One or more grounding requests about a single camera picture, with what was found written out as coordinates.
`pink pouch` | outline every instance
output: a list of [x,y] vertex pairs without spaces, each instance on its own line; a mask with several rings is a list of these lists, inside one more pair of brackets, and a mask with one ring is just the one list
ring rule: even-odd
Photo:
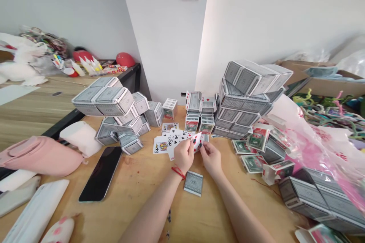
[[82,161],[80,153],[44,136],[33,136],[0,153],[0,167],[55,177],[71,174]]

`smartphone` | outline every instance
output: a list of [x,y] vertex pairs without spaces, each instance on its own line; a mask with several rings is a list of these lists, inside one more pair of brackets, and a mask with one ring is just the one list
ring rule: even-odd
[[120,147],[105,148],[79,197],[79,202],[97,202],[104,199],[122,153]]

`white wall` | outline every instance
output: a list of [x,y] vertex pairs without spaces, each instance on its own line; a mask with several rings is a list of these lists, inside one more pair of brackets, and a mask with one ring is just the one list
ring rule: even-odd
[[195,90],[217,92],[231,60],[259,64],[332,49],[365,31],[364,0],[207,0]]
[[[84,46],[103,59],[128,52],[141,61],[125,0],[0,0],[0,32],[38,27]],[[142,75],[141,92],[149,96]]]
[[126,0],[154,101],[193,90],[206,0]]

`toilet paper roll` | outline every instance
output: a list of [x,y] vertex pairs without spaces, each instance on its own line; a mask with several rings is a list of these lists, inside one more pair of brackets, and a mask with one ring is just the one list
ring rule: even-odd
[[32,177],[34,177],[37,173],[27,171],[27,170],[18,170],[7,176],[5,179],[0,181],[0,191],[13,191]]
[[77,146],[85,158],[98,152],[102,145],[95,140],[96,131],[84,121],[71,124],[60,132],[60,137]]

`wooden desk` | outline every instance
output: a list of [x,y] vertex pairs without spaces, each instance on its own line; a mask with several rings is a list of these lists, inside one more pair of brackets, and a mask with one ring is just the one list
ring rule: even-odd
[[[185,113],[184,107],[179,106],[176,122],[180,128],[184,126]],[[97,129],[102,118],[85,117],[84,121]],[[144,145],[142,150],[132,156],[123,154],[102,202],[79,203],[78,198],[104,148],[88,159],[88,165],[80,165],[65,177],[70,180],[69,186],[46,231],[61,217],[80,214],[70,242],[117,242],[173,166],[167,154],[152,154],[154,137],[160,135],[161,127],[151,127],[150,132],[140,137]],[[274,239],[278,243],[298,242],[294,236],[298,216],[273,193],[273,190],[278,193],[278,188],[274,186],[271,190],[251,180],[255,178],[263,183],[259,175],[244,172],[230,140],[217,137],[210,138],[210,142],[222,153],[223,170],[229,181]],[[183,191],[184,182],[180,183],[171,206],[171,223],[166,223],[164,228],[170,232],[169,242],[237,242],[218,188],[205,170],[200,153],[195,154],[191,171],[204,176],[202,197]],[[55,180],[58,179],[43,176],[41,182]],[[25,205],[0,218],[0,240],[4,239],[24,208]]]

